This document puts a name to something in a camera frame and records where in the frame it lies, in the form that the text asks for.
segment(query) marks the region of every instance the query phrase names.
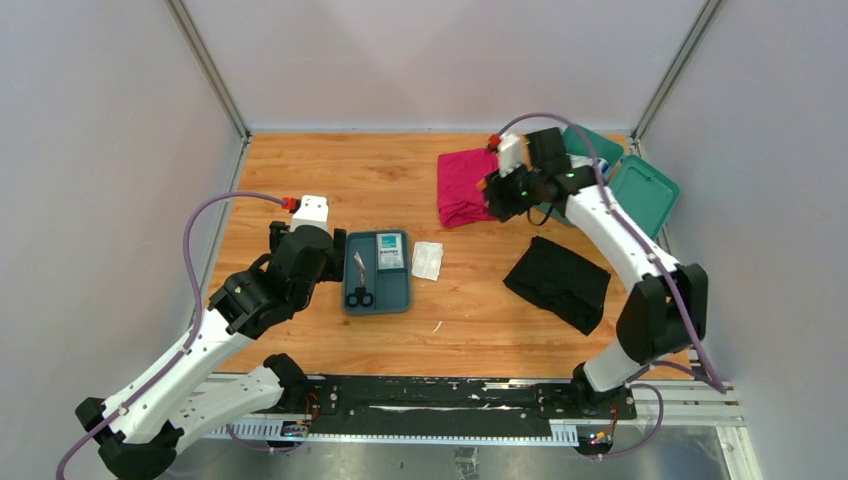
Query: teal lid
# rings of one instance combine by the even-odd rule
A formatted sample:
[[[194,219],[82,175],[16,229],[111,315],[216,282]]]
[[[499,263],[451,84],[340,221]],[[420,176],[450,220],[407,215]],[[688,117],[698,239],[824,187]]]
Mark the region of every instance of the teal lid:
[[[680,197],[676,183],[636,155],[624,157],[609,186],[624,211],[653,239]]]

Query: white paper scrap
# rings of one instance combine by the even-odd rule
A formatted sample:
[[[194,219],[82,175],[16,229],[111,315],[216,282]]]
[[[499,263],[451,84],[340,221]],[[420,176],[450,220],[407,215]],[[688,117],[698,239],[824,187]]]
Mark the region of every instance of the white paper scrap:
[[[415,242],[412,253],[412,275],[436,281],[442,268],[444,246],[441,243]]]

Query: folded cloth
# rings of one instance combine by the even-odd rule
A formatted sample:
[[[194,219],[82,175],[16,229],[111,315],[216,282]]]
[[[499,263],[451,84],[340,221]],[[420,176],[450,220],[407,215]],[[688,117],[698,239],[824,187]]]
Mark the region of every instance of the folded cloth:
[[[494,220],[486,211],[477,184],[498,168],[498,157],[480,148],[439,155],[437,165],[439,220],[447,228]]]
[[[504,285],[589,335],[601,323],[610,274],[554,242],[533,237]]]

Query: wooden table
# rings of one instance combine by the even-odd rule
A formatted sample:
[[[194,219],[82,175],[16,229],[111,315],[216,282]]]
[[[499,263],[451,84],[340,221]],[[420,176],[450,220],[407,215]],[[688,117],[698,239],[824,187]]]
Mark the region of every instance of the wooden table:
[[[456,229],[439,224],[436,158],[479,148],[487,137],[256,135],[240,190],[323,195],[329,199],[330,228],[403,229],[409,233],[410,248],[419,240],[440,242],[445,253],[437,282],[413,277],[413,305],[408,312],[348,316],[341,308],[341,285],[322,283],[309,308],[269,330],[221,370],[249,371],[268,355],[285,352],[307,373],[570,377],[577,364],[600,352],[615,337],[615,321],[626,300],[615,274],[603,321],[588,337],[502,283],[534,235],[612,272],[583,233],[553,220],[543,227],[532,226],[524,218]],[[269,222],[289,218],[276,205],[236,200],[209,291],[267,251]],[[442,326],[434,332],[439,322]],[[686,362],[686,356],[673,360]],[[651,373],[653,378],[681,378],[668,369]]]

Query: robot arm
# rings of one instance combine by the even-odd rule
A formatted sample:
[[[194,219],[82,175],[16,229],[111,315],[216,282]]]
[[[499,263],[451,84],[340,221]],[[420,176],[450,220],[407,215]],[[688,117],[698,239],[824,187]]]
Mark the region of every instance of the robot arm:
[[[524,163],[524,145],[530,157]],[[592,166],[572,168],[562,143],[562,132],[551,128],[533,132],[521,142],[515,135],[501,137],[497,145],[499,169],[482,183],[489,213],[500,221],[550,203],[580,228],[610,262],[628,291],[616,324],[616,340],[596,357],[579,365],[573,375],[584,412],[606,404],[633,374],[652,361],[691,344],[686,328],[661,272],[658,261],[681,291],[699,339],[706,327],[707,275],[697,264],[683,266],[659,248],[640,229],[644,248],[621,222],[635,225],[618,205],[612,191],[597,185]],[[610,200],[608,207],[603,194]]]
[[[104,464],[121,480],[157,478],[177,454],[233,418],[272,407],[294,411],[303,399],[306,375],[287,355],[273,355],[230,383],[190,396],[223,361],[306,308],[316,283],[341,281],[346,232],[327,233],[326,199],[305,196],[292,200],[291,209],[297,209],[292,226],[271,224],[271,253],[231,275],[212,295],[191,349],[157,383],[122,407],[183,349],[188,332],[124,389],[77,407],[88,431],[118,412],[95,440]]]

